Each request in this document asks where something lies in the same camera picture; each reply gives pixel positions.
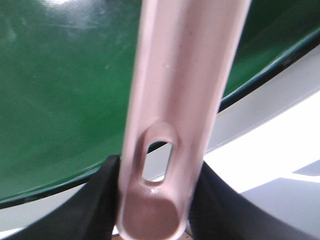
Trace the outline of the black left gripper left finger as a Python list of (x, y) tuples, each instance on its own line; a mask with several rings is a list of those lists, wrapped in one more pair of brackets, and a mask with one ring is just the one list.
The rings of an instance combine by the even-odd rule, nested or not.
[(111, 155), (74, 196), (16, 233), (16, 240), (110, 240), (116, 223), (120, 157)]

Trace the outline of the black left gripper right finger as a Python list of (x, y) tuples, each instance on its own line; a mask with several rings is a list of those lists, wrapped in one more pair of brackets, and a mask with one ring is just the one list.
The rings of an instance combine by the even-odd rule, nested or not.
[(308, 240), (310, 235), (261, 210), (203, 163), (189, 223), (195, 240)]

